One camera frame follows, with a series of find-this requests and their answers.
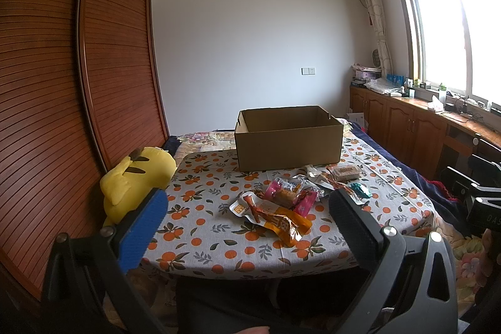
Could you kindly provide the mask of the teal foil candy packet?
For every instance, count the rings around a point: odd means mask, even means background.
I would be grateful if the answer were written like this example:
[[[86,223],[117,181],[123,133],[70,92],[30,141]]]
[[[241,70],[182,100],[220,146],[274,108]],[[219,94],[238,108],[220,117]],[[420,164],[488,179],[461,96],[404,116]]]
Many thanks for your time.
[[[370,190],[364,186],[364,184],[359,182],[352,182],[349,187],[356,193],[360,199],[370,199],[372,198],[372,193]]]

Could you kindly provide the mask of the clear tray brown snack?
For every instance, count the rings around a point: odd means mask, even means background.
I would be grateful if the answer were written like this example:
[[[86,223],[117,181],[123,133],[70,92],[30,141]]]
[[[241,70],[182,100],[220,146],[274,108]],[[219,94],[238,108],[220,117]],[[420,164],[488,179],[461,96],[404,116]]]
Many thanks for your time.
[[[361,170],[353,164],[331,164],[327,167],[327,170],[337,182],[354,181],[361,176]]]

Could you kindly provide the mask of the silver foil snack pouch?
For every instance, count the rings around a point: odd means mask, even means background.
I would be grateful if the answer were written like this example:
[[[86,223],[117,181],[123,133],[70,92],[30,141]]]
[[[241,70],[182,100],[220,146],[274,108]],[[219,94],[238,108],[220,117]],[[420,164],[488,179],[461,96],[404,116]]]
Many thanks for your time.
[[[293,176],[279,176],[277,181],[279,186],[287,191],[299,194],[311,190],[316,192],[319,198],[336,189],[331,173],[311,164],[300,168]]]

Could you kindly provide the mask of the pink pastry snack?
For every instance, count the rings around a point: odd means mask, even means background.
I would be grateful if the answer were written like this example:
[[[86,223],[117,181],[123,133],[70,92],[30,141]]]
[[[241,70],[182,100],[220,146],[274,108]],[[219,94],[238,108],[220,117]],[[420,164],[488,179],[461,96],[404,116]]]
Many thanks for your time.
[[[264,192],[264,199],[307,217],[323,192],[304,177],[275,178]]]

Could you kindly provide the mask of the orange white snack packet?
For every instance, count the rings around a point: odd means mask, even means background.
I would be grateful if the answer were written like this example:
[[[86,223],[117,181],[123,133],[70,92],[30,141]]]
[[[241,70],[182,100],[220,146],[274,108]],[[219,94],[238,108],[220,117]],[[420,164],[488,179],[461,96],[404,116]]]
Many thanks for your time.
[[[287,208],[243,192],[229,205],[229,211],[253,225],[272,231],[286,247],[293,247],[311,230],[312,222]]]

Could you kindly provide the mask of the orange-print white tablecloth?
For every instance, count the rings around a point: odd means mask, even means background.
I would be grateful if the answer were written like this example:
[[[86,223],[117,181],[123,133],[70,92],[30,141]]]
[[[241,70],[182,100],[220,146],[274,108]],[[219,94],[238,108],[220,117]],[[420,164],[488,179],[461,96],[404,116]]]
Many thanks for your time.
[[[436,224],[431,200],[367,142],[349,135],[340,161],[361,171],[361,209],[379,226],[423,237]],[[329,213],[326,194],[298,216],[263,198],[296,170],[243,172],[234,150],[194,152],[167,187],[167,214],[144,255],[146,265],[201,278],[264,279],[355,265]]]

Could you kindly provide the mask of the wooden window-side cabinet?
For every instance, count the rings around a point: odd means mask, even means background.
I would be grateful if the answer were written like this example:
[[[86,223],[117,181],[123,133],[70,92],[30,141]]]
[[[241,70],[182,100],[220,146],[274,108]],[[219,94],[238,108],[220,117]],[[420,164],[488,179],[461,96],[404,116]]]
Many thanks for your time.
[[[350,109],[364,115],[363,128],[372,139],[428,180],[437,180],[448,166],[466,173],[472,154],[500,158],[499,131],[457,113],[429,111],[417,98],[351,87]]]

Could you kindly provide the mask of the yellow plush toy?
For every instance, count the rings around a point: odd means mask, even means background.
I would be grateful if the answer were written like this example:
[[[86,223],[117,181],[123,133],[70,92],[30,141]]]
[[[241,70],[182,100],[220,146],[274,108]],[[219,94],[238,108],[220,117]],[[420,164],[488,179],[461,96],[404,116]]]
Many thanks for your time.
[[[166,190],[176,169],[173,156],[156,146],[137,148],[123,158],[99,183],[104,195],[104,226],[118,225],[152,189]]]

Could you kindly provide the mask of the clutter on cabinet top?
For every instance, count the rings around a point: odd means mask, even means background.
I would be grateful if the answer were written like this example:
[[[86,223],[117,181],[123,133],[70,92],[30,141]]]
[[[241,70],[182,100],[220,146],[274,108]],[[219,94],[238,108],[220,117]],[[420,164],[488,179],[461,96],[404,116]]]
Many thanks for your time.
[[[414,85],[412,79],[401,75],[388,75],[384,78],[381,68],[359,64],[352,65],[352,72],[352,85],[369,89],[383,96],[411,99],[419,97],[416,94],[417,91],[424,91],[426,97],[431,97],[431,100],[426,103],[426,109],[434,113],[450,111],[473,115],[470,107],[491,112],[491,108],[482,101],[460,96],[458,93],[448,91],[443,85],[434,89],[423,82]]]

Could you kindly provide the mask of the brown cardboard box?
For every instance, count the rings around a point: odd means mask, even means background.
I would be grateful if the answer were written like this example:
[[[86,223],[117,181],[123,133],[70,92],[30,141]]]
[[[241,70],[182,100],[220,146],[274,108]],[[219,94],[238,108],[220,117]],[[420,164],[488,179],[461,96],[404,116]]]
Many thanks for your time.
[[[320,106],[246,109],[234,139],[243,172],[336,164],[343,124]]]

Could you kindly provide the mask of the wooden slatted wardrobe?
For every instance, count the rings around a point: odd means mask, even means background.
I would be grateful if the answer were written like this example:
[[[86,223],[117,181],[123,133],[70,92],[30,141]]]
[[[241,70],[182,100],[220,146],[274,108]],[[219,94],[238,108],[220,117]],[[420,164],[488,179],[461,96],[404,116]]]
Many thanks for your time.
[[[101,177],[167,120],[150,0],[1,0],[1,283],[41,297],[57,234],[105,220]]]

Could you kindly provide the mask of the patterned window curtain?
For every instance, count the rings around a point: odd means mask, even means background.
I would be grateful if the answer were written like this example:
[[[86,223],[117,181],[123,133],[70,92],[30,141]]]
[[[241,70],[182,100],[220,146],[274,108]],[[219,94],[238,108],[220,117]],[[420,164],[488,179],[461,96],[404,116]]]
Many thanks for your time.
[[[382,0],[364,0],[373,24],[382,76],[393,74],[390,50],[386,39],[385,11]]]

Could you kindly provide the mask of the white wall switch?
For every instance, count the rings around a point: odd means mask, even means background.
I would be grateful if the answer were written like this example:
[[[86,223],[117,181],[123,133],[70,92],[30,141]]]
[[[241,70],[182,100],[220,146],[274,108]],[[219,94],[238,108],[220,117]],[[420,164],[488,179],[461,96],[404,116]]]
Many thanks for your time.
[[[316,74],[316,69],[313,67],[302,68],[302,75],[315,75],[315,74]]]

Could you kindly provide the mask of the window with white frame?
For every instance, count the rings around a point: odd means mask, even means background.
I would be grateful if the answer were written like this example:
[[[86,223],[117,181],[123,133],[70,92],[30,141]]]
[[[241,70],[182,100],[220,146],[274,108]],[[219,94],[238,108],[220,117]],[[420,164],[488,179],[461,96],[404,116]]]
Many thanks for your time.
[[[405,0],[420,83],[500,102],[500,0]]]

